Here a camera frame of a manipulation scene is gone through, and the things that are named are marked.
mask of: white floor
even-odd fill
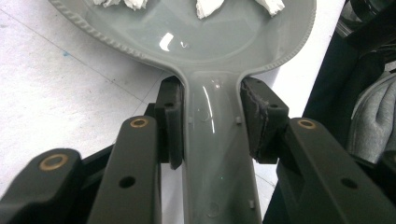
[[[125,119],[155,102],[168,76],[102,45],[45,0],[0,0],[0,196],[41,152],[71,147],[85,158],[111,145]],[[262,212],[275,169],[255,164]],[[182,209],[169,206],[180,203],[181,186],[172,184],[180,176],[163,166],[163,223],[182,223],[181,212],[166,215]]]

